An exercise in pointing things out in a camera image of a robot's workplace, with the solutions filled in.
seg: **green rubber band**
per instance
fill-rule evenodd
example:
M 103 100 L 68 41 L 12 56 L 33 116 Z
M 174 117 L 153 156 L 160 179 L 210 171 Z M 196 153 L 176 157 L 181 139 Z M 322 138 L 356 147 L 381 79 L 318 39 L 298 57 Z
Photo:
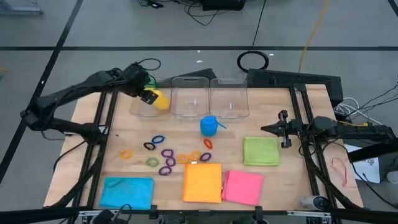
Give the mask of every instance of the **green rubber band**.
M 150 157 L 145 161 L 145 164 L 149 167 L 157 167 L 159 165 L 159 160 L 154 158 L 154 157 Z

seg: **white paper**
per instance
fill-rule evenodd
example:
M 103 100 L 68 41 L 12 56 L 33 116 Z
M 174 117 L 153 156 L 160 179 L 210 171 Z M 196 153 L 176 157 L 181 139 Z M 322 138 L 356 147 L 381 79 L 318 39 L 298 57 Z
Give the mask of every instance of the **white paper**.
M 345 144 L 348 152 L 353 152 L 358 149 L 362 149 L 361 147 L 351 146 Z M 379 158 L 365 159 L 364 161 L 354 162 L 355 169 L 359 175 L 364 180 L 368 180 L 373 183 L 380 184 L 380 170 L 379 170 Z M 354 173 L 354 169 L 351 167 L 353 171 L 354 177 L 356 180 L 361 180 L 358 175 Z

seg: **white cable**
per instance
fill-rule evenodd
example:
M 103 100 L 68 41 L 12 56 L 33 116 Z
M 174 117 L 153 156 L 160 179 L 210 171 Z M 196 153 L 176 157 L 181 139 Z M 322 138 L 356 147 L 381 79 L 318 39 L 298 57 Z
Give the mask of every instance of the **white cable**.
M 351 110 L 350 110 L 350 109 L 352 109 L 354 112 L 353 112 L 351 115 L 356 114 L 356 113 L 359 113 L 360 115 L 364 116 L 365 118 L 367 118 L 367 119 L 369 119 L 369 120 L 371 120 L 371 121 L 374 121 L 374 122 L 376 122 L 377 124 L 383 125 L 382 123 L 376 121 L 375 119 L 370 118 L 369 116 L 367 116 L 367 115 L 365 115 L 364 113 L 360 112 L 359 103 L 358 103 L 354 98 L 352 98 L 352 97 L 346 97 L 346 98 L 344 98 L 344 100 L 352 100 L 352 101 L 354 101 L 355 104 L 356 104 L 356 108 L 353 107 L 353 106 L 344 104 L 344 103 L 340 103 L 339 105 L 336 106 L 336 110 L 342 111 L 342 112 L 344 112 L 344 113 L 346 113 L 345 110 L 347 110 L 347 111 L 348 111 L 347 114 L 350 114 L 350 113 L 351 113 Z

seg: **pink cloth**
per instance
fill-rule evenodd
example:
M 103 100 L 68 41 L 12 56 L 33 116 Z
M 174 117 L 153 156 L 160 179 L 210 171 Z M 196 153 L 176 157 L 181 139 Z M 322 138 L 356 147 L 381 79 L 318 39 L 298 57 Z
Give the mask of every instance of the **pink cloth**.
M 221 198 L 229 202 L 259 205 L 263 179 L 259 174 L 227 170 Z

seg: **gray floor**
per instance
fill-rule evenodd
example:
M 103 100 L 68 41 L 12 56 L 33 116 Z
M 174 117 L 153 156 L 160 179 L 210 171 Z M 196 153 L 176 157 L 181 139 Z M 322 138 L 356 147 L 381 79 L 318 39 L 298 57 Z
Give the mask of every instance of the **gray floor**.
M 13 0 L 15 5 L 30 4 Z M 53 47 L 65 26 L 75 1 L 38 0 L 43 16 L 0 17 L 0 47 Z M 322 1 L 268 0 L 262 17 L 257 46 L 303 46 L 318 19 Z M 165 2 L 162 9 L 140 7 L 135 0 L 85 0 L 66 39 L 65 46 L 241 46 L 250 45 L 261 11 L 261 0 L 247 0 L 242 11 L 216 16 L 207 27 L 190 19 L 183 6 Z M 333 0 L 325 22 L 312 46 L 377 47 L 398 46 L 398 17 L 387 0 Z M 171 77 L 203 68 L 212 68 L 219 77 L 241 77 L 236 66 L 239 50 L 160 51 L 61 51 L 43 94 L 84 80 L 88 75 L 147 57 L 162 61 L 156 77 Z M 264 51 L 269 70 L 297 72 L 300 51 Z M 19 112 L 28 104 L 49 61 L 51 51 L 0 51 L 0 159 L 19 124 Z M 398 81 L 398 52 L 395 51 L 309 51 L 302 72 L 340 76 L 344 96 L 360 103 L 379 95 Z M 245 67 L 259 67 L 256 57 L 244 58 Z M 57 110 L 70 119 L 74 103 Z M 369 115 L 398 133 L 397 103 L 382 105 Z M 59 137 L 49 132 L 51 137 Z M 14 160 L 0 185 L 0 210 L 40 208 L 52 178 L 52 164 L 62 142 L 46 141 L 26 130 Z M 387 166 L 396 155 L 381 158 Z M 398 169 L 398 164 L 390 169 Z M 394 211 L 358 182 L 366 207 Z M 398 202 L 398 186 L 387 182 L 372 186 L 392 202 Z M 145 216 L 134 216 L 147 223 Z M 267 217 L 271 223 L 304 223 L 301 218 Z M 194 223 L 227 223 L 225 218 L 194 220 Z

